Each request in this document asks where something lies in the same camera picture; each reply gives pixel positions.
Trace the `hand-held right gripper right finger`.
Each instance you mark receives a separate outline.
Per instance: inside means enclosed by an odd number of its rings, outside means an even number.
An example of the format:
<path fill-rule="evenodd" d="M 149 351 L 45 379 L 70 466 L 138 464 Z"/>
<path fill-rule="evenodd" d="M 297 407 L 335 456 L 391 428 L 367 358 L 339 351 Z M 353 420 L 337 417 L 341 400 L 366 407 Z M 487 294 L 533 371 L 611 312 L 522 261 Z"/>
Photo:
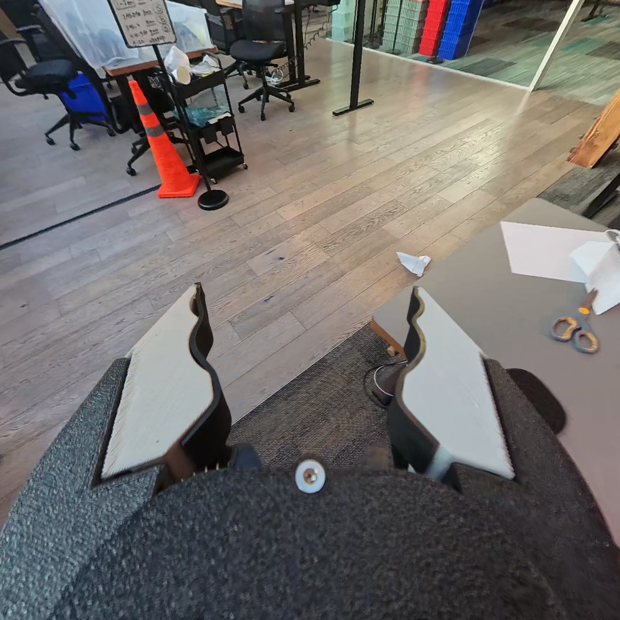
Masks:
<path fill-rule="evenodd" d="M 514 479 L 483 351 L 418 286 L 407 323 L 407 363 L 387 415 L 398 456 L 417 474 L 436 481 L 453 464 Z"/>

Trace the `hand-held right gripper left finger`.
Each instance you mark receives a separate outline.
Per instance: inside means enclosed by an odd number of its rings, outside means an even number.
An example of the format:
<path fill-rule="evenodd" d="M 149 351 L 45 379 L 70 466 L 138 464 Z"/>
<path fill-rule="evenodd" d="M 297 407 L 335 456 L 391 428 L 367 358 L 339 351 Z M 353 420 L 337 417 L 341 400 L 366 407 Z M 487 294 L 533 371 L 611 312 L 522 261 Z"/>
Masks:
<path fill-rule="evenodd" d="M 127 354 L 103 480 L 159 465 L 174 480 L 227 467 L 231 413 L 208 360 L 213 344 L 205 292 L 198 282 Z"/>

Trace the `grey desk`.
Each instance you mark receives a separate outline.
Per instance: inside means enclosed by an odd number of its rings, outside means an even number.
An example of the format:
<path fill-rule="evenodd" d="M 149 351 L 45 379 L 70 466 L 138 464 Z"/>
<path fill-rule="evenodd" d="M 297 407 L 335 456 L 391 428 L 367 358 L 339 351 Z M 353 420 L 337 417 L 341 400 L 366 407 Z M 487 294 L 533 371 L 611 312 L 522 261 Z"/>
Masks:
<path fill-rule="evenodd" d="M 559 439 L 619 544 L 619 308 L 592 319 L 601 349 L 587 355 L 549 337 L 586 296 L 580 283 L 512 273 L 500 224 L 472 237 L 416 283 L 504 368 L 538 377 L 567 423 Z"/>

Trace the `wooden desk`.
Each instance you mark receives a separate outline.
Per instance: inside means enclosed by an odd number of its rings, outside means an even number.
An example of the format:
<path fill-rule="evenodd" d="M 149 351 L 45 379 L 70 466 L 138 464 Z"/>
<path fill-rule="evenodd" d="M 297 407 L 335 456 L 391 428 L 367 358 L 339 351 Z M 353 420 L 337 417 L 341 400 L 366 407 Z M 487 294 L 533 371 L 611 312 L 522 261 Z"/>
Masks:
<path fill-rule="evenodd" d="M 120 59 L 119 61 L 113 62 L 110 66 L 102 67 L 107 76 L 113 78 L 117 82 L 120 94 L 127 103 L 131 127 L 135 133 L 140 133 L 143 130 L 143 126 L 140 122 L 136 105 L 131 97 L 130 88 L 128 86 L 128 76 L 149 71 L 156 66 L 158 66 L 158 62 L 155 59 Z"/>

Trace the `black round cushion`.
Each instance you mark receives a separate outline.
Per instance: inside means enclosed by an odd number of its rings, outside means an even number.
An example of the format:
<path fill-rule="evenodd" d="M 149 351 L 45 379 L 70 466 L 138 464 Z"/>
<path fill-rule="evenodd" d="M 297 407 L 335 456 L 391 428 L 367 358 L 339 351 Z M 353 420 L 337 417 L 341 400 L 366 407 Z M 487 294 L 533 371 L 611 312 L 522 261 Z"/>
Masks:
<path fill-rule="evenodd" d="M 522 368 L 508 368 L 507 373 L 553 433 L 560 434 L 566 426 L 567 414 L 546 384 Z"/>

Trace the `crumpled white paper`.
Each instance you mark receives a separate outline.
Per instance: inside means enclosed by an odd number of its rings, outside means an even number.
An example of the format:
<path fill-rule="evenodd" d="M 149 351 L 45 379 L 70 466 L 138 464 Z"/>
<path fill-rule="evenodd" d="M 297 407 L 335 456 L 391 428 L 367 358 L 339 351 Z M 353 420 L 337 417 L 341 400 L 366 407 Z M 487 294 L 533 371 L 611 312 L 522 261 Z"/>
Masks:
<path fill-rule="evenodd" d="M 426 268 L 431 262 L 431 257 L 427 255 L 414 256 L 406 252 L 397 252 L 397 257 L 400 264 L 417 277 L 423 276 Z"/>

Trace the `grey orange scissors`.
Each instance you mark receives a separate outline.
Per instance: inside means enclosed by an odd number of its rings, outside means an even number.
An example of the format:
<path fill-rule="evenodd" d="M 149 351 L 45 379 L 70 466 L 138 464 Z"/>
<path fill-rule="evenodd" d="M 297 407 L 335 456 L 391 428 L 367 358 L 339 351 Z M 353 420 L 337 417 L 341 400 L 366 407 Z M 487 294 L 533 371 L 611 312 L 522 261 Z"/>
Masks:
<path fill-rule="evenodd" d="M 556 319 L 550 329 L 550 337 L 557 342 L 570 343 L 580 353 L 597 353 L 600 343 L 590 325 L 593 302 L 597 295 L 598 290 L 594 288 L 574 313 Z"/>

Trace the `white paper sheet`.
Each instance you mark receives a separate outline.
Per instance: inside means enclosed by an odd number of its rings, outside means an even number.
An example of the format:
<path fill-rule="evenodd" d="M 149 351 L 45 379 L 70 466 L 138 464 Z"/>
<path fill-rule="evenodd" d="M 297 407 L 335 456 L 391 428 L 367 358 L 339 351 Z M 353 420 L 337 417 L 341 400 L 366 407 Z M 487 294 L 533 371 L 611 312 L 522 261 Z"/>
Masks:
<path fill-rule="evenodd" d="M 504 221 L 500 223 L 511 271 L 586 283 L 592 269 L 615 249 L 606 233 Z"/>

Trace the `white paper plane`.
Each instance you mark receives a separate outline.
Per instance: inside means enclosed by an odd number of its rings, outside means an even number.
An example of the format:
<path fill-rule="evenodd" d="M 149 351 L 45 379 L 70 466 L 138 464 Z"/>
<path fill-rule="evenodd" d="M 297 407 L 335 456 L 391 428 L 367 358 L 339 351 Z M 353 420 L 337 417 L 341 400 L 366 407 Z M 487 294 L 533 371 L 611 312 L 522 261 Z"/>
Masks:
<path fill-rule="evenodd" d="M 613 242 L 589 241 L 570 259 L 588 293 L 596 291 L 593 313 L 603 314 L 619 304 L 619 248 Z"/>

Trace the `orange traffic cone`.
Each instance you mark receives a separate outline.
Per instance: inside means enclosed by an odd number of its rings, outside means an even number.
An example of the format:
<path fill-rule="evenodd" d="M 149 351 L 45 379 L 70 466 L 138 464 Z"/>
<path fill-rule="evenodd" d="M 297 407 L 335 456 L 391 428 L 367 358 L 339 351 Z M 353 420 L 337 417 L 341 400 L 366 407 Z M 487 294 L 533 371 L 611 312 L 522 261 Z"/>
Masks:
<path fill-rule="evenodd" d="M 193 197 L 200 183 L 200 176 L 190 174 L 183 164 L 138 82 L 130 80 L 128 85 L 159 172 L 161 185 L 157 191 L 158 197 L 160 199 Z"/>

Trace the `black rolling cart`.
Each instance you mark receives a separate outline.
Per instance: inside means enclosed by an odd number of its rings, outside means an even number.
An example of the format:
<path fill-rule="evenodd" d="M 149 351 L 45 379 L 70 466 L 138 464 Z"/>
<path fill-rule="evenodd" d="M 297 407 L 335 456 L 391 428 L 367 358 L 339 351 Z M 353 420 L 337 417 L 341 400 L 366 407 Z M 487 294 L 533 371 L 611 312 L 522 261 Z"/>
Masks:
<path fill-rule="evenodd" d="M 247 168 L 232 111 L 226 75 L 217 54 L 190 59 L 191 82 L 181 85 L 164 66 L 160 82 L 174 105 L 176 126 L 197 171 L 216 183 L 237 167 Z"/>

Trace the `blue plastic bin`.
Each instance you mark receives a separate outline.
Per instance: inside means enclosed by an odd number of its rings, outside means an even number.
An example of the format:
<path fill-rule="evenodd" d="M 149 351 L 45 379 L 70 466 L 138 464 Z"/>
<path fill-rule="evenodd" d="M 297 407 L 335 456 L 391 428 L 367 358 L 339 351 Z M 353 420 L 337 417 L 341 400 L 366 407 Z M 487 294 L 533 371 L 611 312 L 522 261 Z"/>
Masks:
<path fill-rule="evenodd" d="M 71 97 L 69 92 L 61 92 L 58 95 L 68 111 L 77 114 L 83 120 L 111 122 L 104 101 L 86 75 L 78 72 L 68 87 L 74 97 Z"/>

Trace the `white plastic cup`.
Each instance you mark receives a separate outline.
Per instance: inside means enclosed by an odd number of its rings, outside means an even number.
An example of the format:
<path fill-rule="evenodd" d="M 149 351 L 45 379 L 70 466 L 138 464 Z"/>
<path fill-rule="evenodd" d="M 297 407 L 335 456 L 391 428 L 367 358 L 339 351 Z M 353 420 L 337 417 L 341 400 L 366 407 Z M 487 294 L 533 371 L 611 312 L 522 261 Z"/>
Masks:
<path fill-rule="evenodd" d="M 188 85 L 191 82 L 190 60 L 188 56 L 176 45 L 172 45 L 164 60 L 164 66 L 168 75 L 181 85 Z"/>

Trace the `black office chair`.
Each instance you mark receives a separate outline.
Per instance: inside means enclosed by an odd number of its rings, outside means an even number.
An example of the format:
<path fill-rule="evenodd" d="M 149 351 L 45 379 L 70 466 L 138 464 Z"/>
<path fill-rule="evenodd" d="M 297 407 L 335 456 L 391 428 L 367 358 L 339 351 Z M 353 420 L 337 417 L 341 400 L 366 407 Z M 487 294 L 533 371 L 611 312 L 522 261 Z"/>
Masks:
<path fill-rule="evenodd" d="M 288 56 L 283 17 L 284 1 L 243 1 L 241 12 L 245 38 L 230 46 L 230 56 L 254 70 L 262 85 L 239 101 L 239 113 L 245 112 L 245 103 L 256 98 L 261 102 L 260 119 L 265 121 L 265 107 L 270 97 L 286 103 L 289 111 L 293 113 L 295 104 L 290 93 L 267 80 L 267 68 L 276 59 Z"/>
<path fill-rule="evenodd" d="M 17 46 L 19 44 L 25 45 L 26 41 L 20 38 L 4 38 L 1 40 L 1 80 L 12 94 L 18 97 L 38 95 L 48 99 L 50 96 L 58 97 L 61 92 L 69 92 L 69 95 L 74 97 L 68 84 L 80 71 L 70 60 L 51 59 L 38 61 L 27 66 L 18 51 Z M 74 151 L 80 150 L 74 139 L 75 131 L 84 125 L 103 127 L 109 136 L 120 135 L 121 129 L 115 122 L 110 102 L 104 99 L 105 90 L 97 89 L 95 84 L 91 83 L 104 101 L 107 113 L 111 116 L 111 122 L 83 120 L 77 114 L 68 111 L 58 97 L 64 106 L 65 115 L 45 132 L 45 139 L 49 145 L 55 145 L 51 134 L 65 126 L 69 128 L 69 144 Z"/>

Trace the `stack of blue crates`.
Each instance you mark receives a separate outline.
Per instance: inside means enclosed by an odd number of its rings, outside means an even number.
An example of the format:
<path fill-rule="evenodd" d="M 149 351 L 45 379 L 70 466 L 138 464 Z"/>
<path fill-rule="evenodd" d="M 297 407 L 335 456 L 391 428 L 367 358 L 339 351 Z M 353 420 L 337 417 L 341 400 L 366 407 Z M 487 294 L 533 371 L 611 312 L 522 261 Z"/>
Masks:
<path fill-rule="evenodd" d="M 466 55 L 476 29 L 484 1 L 452 1 L 437 53 L 442 60 Z"/>

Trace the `stack of red crates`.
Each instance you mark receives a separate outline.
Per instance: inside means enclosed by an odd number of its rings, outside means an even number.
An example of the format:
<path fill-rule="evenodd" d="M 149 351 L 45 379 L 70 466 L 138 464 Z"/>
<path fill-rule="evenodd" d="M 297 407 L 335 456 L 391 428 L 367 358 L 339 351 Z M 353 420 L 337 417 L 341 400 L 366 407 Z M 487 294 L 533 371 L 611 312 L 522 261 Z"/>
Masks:
<path fill-rule="evenodd" d="M 452 1 L 429 1 L 423 23 L 419 54 L 436 58 Z"/>

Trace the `clear plastic cover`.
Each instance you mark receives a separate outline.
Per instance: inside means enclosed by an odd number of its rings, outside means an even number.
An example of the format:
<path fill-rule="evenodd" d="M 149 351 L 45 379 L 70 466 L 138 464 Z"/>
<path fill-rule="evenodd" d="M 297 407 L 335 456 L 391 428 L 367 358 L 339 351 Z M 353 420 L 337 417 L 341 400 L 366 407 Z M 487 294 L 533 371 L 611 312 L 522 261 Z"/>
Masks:
<path fill-rule="evenodd" d="M 189 54 L 214 48 L 203 9 L 165 2 L 177 37 L 175 45 L 180 50 Z M 108 1 L 39 3 L 73 49 L 94 69 L 110 66 L 120 59 L 156 59 L 151 46 L 126 46 Z"/>

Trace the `stack of pale green crates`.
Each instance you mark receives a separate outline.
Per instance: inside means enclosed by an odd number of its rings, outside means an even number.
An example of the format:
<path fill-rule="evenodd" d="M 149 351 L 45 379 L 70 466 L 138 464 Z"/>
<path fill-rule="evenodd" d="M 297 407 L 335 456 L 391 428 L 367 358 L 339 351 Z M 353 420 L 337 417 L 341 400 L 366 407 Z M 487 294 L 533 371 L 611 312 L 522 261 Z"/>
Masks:
<path fill-rule="evenodd" d="M 392 55 L 418 53 L 429 1 L 365 1 L 363 46 Z M 354 43 L 358 1 L 341 1 L 330 17 L 328 38 Z"/>

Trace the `wooden post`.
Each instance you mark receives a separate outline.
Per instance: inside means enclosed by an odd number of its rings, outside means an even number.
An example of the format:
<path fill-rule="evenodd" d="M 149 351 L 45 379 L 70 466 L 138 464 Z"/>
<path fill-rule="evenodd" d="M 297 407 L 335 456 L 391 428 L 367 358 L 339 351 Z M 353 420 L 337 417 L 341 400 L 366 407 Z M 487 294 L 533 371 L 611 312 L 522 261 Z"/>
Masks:
<path fill-rule="evenodd" d="M 579 167 L 592 169 L 618 140 L 619 91 L 576 147 L 570 151 L 567 161 Z"/>

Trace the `black metal post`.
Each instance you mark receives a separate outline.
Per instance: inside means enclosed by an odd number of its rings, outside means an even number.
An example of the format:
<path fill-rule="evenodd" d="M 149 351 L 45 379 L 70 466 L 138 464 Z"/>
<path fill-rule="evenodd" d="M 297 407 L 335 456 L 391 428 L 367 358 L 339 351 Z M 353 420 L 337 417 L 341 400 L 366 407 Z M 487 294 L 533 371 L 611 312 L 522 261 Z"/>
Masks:
<path fill-rule="evenodd" d="M 334 117 L 340 117 L 347 113 L 354 112 L 358 109 L 365 108 L 374 104 L 374 100 L 372 98 L 366 98 L 362 100 L 359 99 L 366 3 L 366 1 L 356 1 L 355 27 L 353 29 L 353 57 L 349 104 L 347 107 L 342 107 L 334 110 L 332 112 L 332 115 Z"/>

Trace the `white partition frame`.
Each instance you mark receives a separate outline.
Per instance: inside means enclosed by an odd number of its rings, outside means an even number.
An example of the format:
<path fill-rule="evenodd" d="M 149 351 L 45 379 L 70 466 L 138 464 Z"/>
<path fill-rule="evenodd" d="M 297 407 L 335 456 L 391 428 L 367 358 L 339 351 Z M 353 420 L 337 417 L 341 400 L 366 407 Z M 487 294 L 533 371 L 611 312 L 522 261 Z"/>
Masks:
<path fill-rule="evenodd" d="M 527 91 L 529 93 L 534 92 L 541 85 L 548 69 L 550 68 L 559 48 L 561 47 L 566 35 L 568 34 L 570 28 L 575 22 L 579 12 L 581 11 L 585 1 L 572 1 L 569 5 L 568 10 L 566 11 L 560 26 L 558 27 L 556 33 L 553 36 L 553 39 L 545 52 L 545 55 L 540 62 L 538 69 L 530 85 L 528 86 Z"/>

